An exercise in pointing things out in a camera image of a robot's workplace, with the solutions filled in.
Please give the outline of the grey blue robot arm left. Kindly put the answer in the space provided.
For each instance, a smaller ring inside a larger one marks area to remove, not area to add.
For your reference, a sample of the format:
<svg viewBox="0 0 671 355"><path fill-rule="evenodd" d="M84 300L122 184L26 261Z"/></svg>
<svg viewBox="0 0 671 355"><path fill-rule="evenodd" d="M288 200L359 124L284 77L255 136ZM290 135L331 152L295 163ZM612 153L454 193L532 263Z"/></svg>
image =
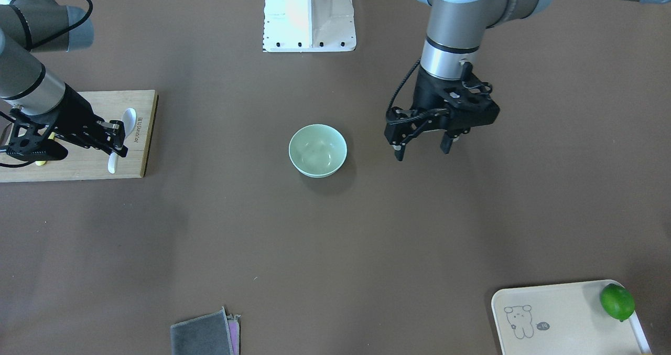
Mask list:
<svg viewBox="0 0 671 355"><path fill-rule="evenodd" d="M493 87L473 72L485 30L543 11L553 0L417 0L430 6L412 106L389 102L384 136L398 161L407 144L427 131L443 131L439 145L448 154L453 143L475 126L491 125L500 107ZM618 0L667 4L669 0Z"/></svg>

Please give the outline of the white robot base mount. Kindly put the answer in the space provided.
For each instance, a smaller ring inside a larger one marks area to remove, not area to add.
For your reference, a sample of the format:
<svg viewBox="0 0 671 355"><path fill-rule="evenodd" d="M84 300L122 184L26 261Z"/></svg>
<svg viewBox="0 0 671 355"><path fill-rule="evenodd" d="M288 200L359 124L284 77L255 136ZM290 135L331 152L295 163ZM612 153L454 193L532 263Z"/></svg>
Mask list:
<svg viewBox="0 0 671 355"><path fill-rule="evenodd" d="M354 51L354 19L353 0L265 0L262 51Z"/></svg>

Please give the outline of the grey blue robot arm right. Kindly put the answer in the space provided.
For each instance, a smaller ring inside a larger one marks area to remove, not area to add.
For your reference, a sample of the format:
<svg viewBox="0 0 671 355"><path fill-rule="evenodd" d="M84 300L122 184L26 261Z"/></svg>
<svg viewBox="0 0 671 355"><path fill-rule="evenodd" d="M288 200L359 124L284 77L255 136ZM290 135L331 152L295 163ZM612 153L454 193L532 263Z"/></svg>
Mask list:
<svg viewBox="0 0 671 355"><path fill-rule="evenodd" d="M37 52L73 51L94 40L91 0L2 0L2 117L10 134L2 153L23 167L63 160L63 143L125 157L125 124L106 121L91 104L50 71Z"/></svg>

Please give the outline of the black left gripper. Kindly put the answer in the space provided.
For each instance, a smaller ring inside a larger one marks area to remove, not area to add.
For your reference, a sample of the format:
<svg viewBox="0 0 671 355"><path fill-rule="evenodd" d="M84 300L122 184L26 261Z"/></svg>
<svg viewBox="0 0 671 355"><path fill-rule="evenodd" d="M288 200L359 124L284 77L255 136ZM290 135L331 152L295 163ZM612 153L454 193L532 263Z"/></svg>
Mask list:
<svg viewBox="0 0 671 355"><path fill-rule="evenodd" d="M408 110L392 103L385 113L384 137L402 162L407 143L426 131L445 131L439 149L449 154L456 137L475 126L491 125L500 107L491 97L493 87L473 73L472 64L458 67L455 80L439 79L419 67Z"/></svg>

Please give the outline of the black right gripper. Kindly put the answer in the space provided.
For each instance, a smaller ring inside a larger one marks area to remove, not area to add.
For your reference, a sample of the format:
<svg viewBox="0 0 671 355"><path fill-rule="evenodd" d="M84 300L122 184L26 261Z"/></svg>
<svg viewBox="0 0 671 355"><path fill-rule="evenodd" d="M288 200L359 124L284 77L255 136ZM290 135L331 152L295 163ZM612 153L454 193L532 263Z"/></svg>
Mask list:
<svg viewBox="0 0 671 355"><path fill-rule="evenodd" d="M106 121L93 112L91 104L65 85L64 95L48 113L59 112L55 131L60 139L83 148L93 147L108 155L125 157L126 126L124 121Z"/></svg>

